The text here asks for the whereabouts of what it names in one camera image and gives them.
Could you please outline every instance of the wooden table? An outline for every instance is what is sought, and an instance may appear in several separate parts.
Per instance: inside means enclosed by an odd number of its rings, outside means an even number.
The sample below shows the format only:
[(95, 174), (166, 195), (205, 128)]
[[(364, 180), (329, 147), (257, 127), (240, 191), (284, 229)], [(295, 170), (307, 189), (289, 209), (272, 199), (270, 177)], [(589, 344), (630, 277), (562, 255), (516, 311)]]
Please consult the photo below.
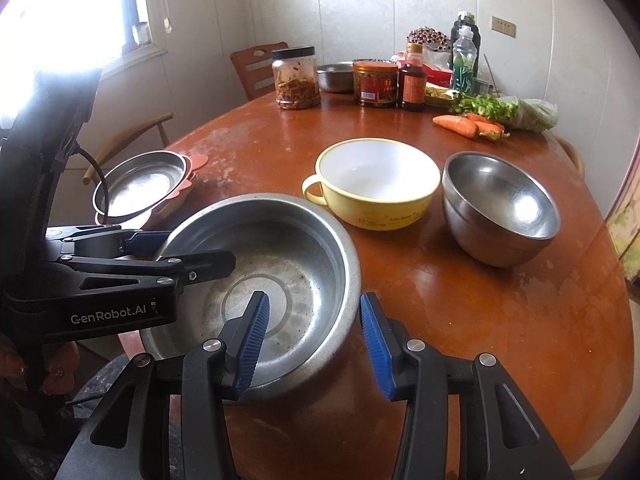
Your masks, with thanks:
[[(386, 314), (446, 354), (495, 354), (573, 463), (612, 423), (632, 386), (630, 310), (607, 229), (551, 136), (516, 132), (497, 144), (472, 141), (433, 126), (432, 116), (361, 108), (350, 96), (331, 94), (322, 95), (321, 107), (298, 111), (279, 110), (272, 94), (252, 101), (172, 146), (209, 155), (180, 219), (243, 193), (300, 196), (322, 150), (354, 137), (406, 142), (440, 170), (462, 150), (514, 162), (546, 187), (562, 217), (553, 243), (525, 265), (495, 269), (467, 256), (445, 224), (441, 190), (405, 229), (345, 227), (360, 255), (363, 290), (375, 291)], [(455, 404), (447, 467), (456, 470)], [(387, 402), (378, 391), (356, 322), (331, 364), (301, 389), (225, 410), (236, 465), (248, 478), (388, 480), (404, 403)]]

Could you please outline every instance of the plastic bag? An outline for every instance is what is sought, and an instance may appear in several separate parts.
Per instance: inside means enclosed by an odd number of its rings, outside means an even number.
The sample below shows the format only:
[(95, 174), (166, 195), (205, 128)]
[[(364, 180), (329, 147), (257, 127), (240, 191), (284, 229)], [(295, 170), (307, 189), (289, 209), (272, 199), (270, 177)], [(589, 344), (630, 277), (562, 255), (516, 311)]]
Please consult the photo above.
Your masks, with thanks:
[(433, 66), (438, 70), (447, 70), (447, 61), (449, 61), (449, 52), (434, 52), (433, 50), (425, 49), (422, 53), (422, 62), (429, 66)]
[(508, 126), (541, 134), (558, 124), (558, 106), (542, 99), (520, 99), (509, 96), (498, 101), (518, 105), (513, 117), (503, 121)]

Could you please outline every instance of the bowl rim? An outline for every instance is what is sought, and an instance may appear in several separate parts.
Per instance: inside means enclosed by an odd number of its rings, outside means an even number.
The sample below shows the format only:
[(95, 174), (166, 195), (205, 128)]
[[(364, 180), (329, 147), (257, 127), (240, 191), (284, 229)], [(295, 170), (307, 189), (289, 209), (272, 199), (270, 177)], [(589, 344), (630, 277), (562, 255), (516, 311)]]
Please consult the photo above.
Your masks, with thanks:
[[(164, 200), (169, 195), (171, 195), (171, 193), (174, 192), (177, 189), (178, 186), (180, 186), (180, 184), (185, 179), (185, 177), (187, 177), (188, 163), (187, 163), (187, 160), (184, 158), (184, 155), (181, 155), (180, 153), (172, 152), (172, 150), (153, 150), (152, 152), (139, 153), (138, 155), (134, 155), (132, 157), (129, 157), (127, 160), (121, 162), (120, 164), (115, 166), (112, 170), (110, 170), (107, 173), (105, 173), (104, 181), (109, 185), (109, 181), (108, 181), (109, 176), (113, 177), (113, 175), (117, 175), (118, 172), (121, 171), (121, 169), (126, 167), (127, 165), (132, 166), (132, 165), (135, 165), (135, 164), (139, 164), (140, 161), (144, 162), (145, 159), (147, 159), (147, 158), (153, 159), (153, 157), (154, 156), (158, 156), (158, 154), (160, 156), (167, 156), (167, 157), (172, 158), (173, 160), (175, 160), (177, 162), (180, 162), (180, 167), (181, 167), (181, 171), (182, 171), (182, 177), (176, 182), (176, 184), (161, 199), (158, 199), (152, 205), (147, 206), (147, 207), (145, 207), (143, 209), (140, 209), (140, 210), (137, 210), (137, 211), (133, 211), (133, 212), (127, 213), (125, 215), (109, 216), (108, 218), (109, 218), (109, 220), (111, 221), (112, 224), (119, 224), (121, 222), (126, 222), (128, 220), (136, 218), (137, 216), (139, 216), (140, 214), (145, 212), (147, 209), (155, 208), (159, 203), (164, 202)], [(102, 182), (98, 182), (98, 184), (96, 185), (96, 187), (94, 189), (94, 194), (92, 195), (92, 204), (94, 206), (94, 211), (99, 213), (101, 216), (104, 217), (104, 211), (98, 207), (98, 194), (99, 193), (102, 194), (102, 201), (104, 202), (104, 189), (102, 188)]]
[[(328, 66), (340, 66), (340, 67), (349, 68), (350, 70), (329, 70), (327, 69)], [(320, 65), (318, 67), (318, 73), (319, 74), (353, 73), (353, 61), (339, 61), (336, 63), (325, 63), (324, 65)]]
[[(322, 370), (333, 359), (352, 330), (360, 308), (360, 291), (362, 288), (362, 271), (358, 251), (344, 226), (324, 208), (302, 198), (298, 198), (297, 196), (283, 193), (242, 194), (221, 200), (220, 202), (213, 203), (201, 209), (172, 231), (167, 240), (158, 249), (156, 260), (162, 257), (171, 242), (192, 223), (226, 206), (253, 201), (286, 203), (288, 206), (303, 209), (308, 214), (314, 216), (316, 220), (331, 233), (331, 236), (338, 245), (344, 264), (345, 280), (344, 293), (340, 301), (335, 322), (314, 352), (309, 355), (302, 364), (284, 375), (267, 383), (249, 387), (242, 396), (242, 399), (238, 402), (239, 404), (251, 404), (260, 400), (273, 399), (274, 397), (283, 395), (307, 382)], [(152, 330), (162, 328), (163, 326), (168, 325), (140, 329), (140, 339), (145, 347), (145, 351), (148, 351), (152, 355), (154, 352), (158, 353), (158, 347), (155, 344), (154, 338), (151, 337)]]
[[(514, 231), (513, 229), (510, 229), (504, 225), (502, 225), (501, 222), (497, 222), (492, 218), (489, 218), (487, 215), (485, 215), (482, 211), (480, 211), (474, 204), (472, 204), (468, 199), (466, 199), (462, 193), (460, 192), (460, 190), (456, 187), (456, 185), (453, 183), (453, 180), (451, 179), (451, 176), (449, 174), (449, 165), (450, 163), (452, 163), (454, 160), (456, 160), (457, 158), (462, 158), (464, 156), (484, 156), (486, 158), (492, 158), (493, 160), (497, 160), (498, 162), (501, 162), (503, 164), (507, 164), (508, 166), (511, 166), (512, 168), (520, 171), (521, 173), (523, 173), (530, 181), (533, 182), (533, 184), (535, 184), (535, 186), (542, 191), (542, 193), (544, 193), (544, 195), (546, 196), (546, 198), (549, 200), (549, 202), (551, 202), (551, 205), (553, 206), (554, 212), (556, 213), (556, 218), (558, 218), (558, 225), (555, 229), (555, 231), (550, 234), (549, 236), (529, 236), (517, 231)], [(444, 170), (442, 171), (442, 181), (443, 181), (443, 187), (445, 189), (445, 193), (446, 193), (446, 186), (444, 186), (444, 180), (445, 178), (449, 181), (450, 187), (451, 189), (456, 193), (456, 195), (461, 199), (464, 200), (464, 202), (471, 208), (473, 209), (476, 213), (478, 213), (481, 217), (487, 219), (489, 222), (501, 227), (502, 229), (505, 229), (505, 231), (513, 233), (519, 237), (522, 238), (526, 238), (528, 240), (538, 240), (538, 241), (544, 241), (544, 240), (552, 240), (553, 238), (555, 238), (558, 233), (560, 232), (560, 228), (562, 226), (562, 217), (560, 216), (560, 210), (558, 209), (558, 206), (556, 205), (556, 201), (553, 199), (553, 197), (549, 194), (549, 192), (545, 189), (545, 187), (542, 186), (542, 184), (540, 184), (535, 178), (533, 178), (533, 176), (531, 176), (529, 173), (527, 173), (527, 171), (523, 170), (522, 168), (516, 166), (515, 164), (513, 164), (512, 162), (509, 162), (508, 160), (505, 160), (504, 158), (502, 158), (501, 156), (497, 156), (497, 155), (492, 155), (490, 153), (484, 153), (484, 152), (473, 152), (473, 151), (466, 151), (466, 152), (457, 152), (454, 153), (453, 155), (451, 155), (446, 162), (444, 163)]]
[[(348, 144), (350, 142), (360, 142), (362, 140), (378, 140), (378, 141), (381, 141), (381, 142), (389, 142), (391, 144), (398, 144), (400, 146), (405, 146), (405, 147), (411, 148), (412, 150), (416, 150), (417, 152), (420, 152), (427, 159), (429, 159), (429, 161), (431, 161), (431, 163), (433, 164), (433, 167), (438, 171), (438, 177), (433, 179), (433, 181), (434, 181), (433, 189), (431, 189), (427, 193), (424, 193), (424, 194), (422, 194), (420, 196), (417, 196), (416, 198), (412, 198), (412, 199), (409, 199), (409, 200), (379, 200), (377, 198), (369, 198), (367, 196), (362, 196), (362, 195), (357, 195), (355, 193), (350, 193), (349, 191), (346, 191), (346, 190), (344, 190), (344, 189), (342, 189), (340, 187), (337, 187), (335, 184), (331, 184), (326, 179), (326, 177), (322, 174), (322, 172), (320, 171), (320, 163), (322, 162), (322, 158), (327, 153), (329, 153), (331, 150), (333, 150), (334, 148), (337, 148), (337, 147), (342, 146), (344, 144)], [(438, 186), (440, 185), (440, 181), (441, 181), (441, 177), (442, 177), (442, 172), (440, 171), (440, 168), (438, 167), (438, 165), (423, 150), (419, 150), (415, 146), (411, 146), (410, 144), (407, 144), (405, 142), (399, 142), (398, 140), (384, 139), (383, 137), (359, 137), (357, 139), (347, 139), (347, 140), (343, 140), (342, 142), (337, 142), (336, 144), (332, 144), (327, 149), (325, 149), (322, 153), (320, 153), (320, 155), (316, 159), (316, 174), (320, 177), (321, 182), (322, 182), (322, 184), (324, 186), (327, 186), (329, 189), (331, 189), (333, 192), (336, 192), (339, 195), (346, 196), (348, 198), (353, 198), (354, 200), (359, 200), (361, 202), (367, 202), (367, 203), (372, 203), (372, 204), (386, 204), (386, 205), (389, 205), (389, 204), (409, 204), (409, 203), (413, 203), (413, 202), (419, 202), (420, 200), (424, 200), (425, 198), (430, 197), (431, 195), (433, 195), (433, 193), (435, 193), (435, 191), (438, 189)]]

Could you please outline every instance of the window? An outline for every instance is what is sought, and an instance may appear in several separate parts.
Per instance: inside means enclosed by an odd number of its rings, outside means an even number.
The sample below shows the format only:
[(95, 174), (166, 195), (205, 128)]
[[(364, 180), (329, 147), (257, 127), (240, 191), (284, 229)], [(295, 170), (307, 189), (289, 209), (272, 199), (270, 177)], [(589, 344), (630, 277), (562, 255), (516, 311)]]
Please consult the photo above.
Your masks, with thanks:
[(0, 14), (0, 124), (13, 122), (38, 70), (104, 66), (137, 48), (133, 28), (146, 21), (145, 0), (10, 0)]

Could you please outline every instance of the jar lid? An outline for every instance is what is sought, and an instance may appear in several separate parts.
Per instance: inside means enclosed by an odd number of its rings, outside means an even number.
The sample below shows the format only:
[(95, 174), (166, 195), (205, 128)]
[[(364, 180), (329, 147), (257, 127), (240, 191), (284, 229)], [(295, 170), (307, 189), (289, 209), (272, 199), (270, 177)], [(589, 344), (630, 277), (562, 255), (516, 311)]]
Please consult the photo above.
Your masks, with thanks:
[(405, 49), (407, 52), (411, 54), (422, 54), (421, 43), (412, 43), (411, 41), (407, 41)]
[(469, 12), (468, 10), (460, 10), (460, 12), (458, 13), (458, 19), (461, 22), (469, 22), (473, 23), (474, 25), (476, 24), (476, 17), (472, 12)]
[(364, 70), (364, 71), (382, 71), (382, 72), (397, 72), (398, 65), (395, 63), (388, 63), (385, 61), (354, 61), (353, 62), (354, 70)]
[(315, 56), (314, 46), (297, 46), (294, 48), (280, 48), (271, 52), (271, 59), (279, 61), (281, 59), (292, 59), (294, 57)]

